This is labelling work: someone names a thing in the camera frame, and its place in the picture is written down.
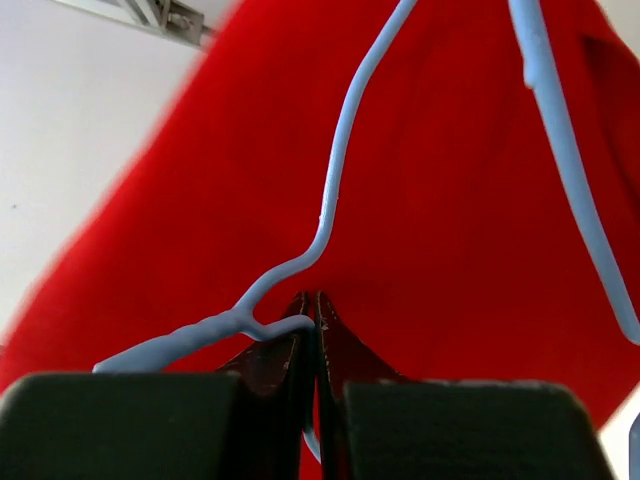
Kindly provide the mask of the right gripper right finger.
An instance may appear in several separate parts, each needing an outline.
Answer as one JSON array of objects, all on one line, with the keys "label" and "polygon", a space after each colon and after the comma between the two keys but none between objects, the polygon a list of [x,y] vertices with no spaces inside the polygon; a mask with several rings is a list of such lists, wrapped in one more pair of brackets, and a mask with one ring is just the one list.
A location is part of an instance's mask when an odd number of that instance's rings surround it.
[{"label": "right gripper right finger", "polygon": [[539,381],[412,380],[314,300],[325,479],[610,479],[591,420]]}]

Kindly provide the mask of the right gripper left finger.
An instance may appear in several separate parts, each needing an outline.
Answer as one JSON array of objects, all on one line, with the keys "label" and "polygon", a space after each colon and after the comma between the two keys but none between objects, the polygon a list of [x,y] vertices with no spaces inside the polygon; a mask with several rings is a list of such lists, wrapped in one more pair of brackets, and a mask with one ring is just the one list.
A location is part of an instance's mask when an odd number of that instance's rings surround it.
[{"label": "right gripper left finger", "polygon": [[1,399],[5,479],[294,479],[306,332],[207,373],[26,376]]}]

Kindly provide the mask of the blue wire hanger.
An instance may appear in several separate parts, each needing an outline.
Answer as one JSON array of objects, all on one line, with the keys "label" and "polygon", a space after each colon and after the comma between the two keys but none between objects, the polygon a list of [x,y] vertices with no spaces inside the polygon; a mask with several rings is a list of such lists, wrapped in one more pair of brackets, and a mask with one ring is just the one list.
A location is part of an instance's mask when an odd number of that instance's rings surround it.
[{"label": "blue wire hanger", "polygon": [[[255,320],[253,311],[269,290],[310,268],[323,254],[332,233],[346,149],[356,111],[370,77],[413,6],[411,1],[398,3],[351,80],[331,146],[317,231],[306,251],[263,273],[230,310],[135,345],[97,363],[94,372],[124,374],[160,371],[176,360],[232,335],[245,334],[254,340],[266,341],[298,328],[321,325],[302,314],[296,314],[262,326]],[[630,288],[623,280],[596,212],[542,8],[537,1],[511,1],[508,8],[523,59],[524,82],[534,95],[571,213],[622,334],[628,341],[637,344],[639,306],[631,299]]]}]

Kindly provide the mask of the red trousers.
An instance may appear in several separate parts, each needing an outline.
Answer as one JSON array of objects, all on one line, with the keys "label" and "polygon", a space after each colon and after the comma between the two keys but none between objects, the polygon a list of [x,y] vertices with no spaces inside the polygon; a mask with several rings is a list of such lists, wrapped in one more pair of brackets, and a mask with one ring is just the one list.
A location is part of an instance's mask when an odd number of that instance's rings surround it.
[{"label": "red trousers", "polygon": [[[350,80],[391,1],[245,1],[1,355],[1,384],[85,372],[230,308],[302,253]],[[639,380],[571,214],[503,1],[420,1],[362,97],[318,263],[326,293],[417,379],[562,384],[603,426]]]}]

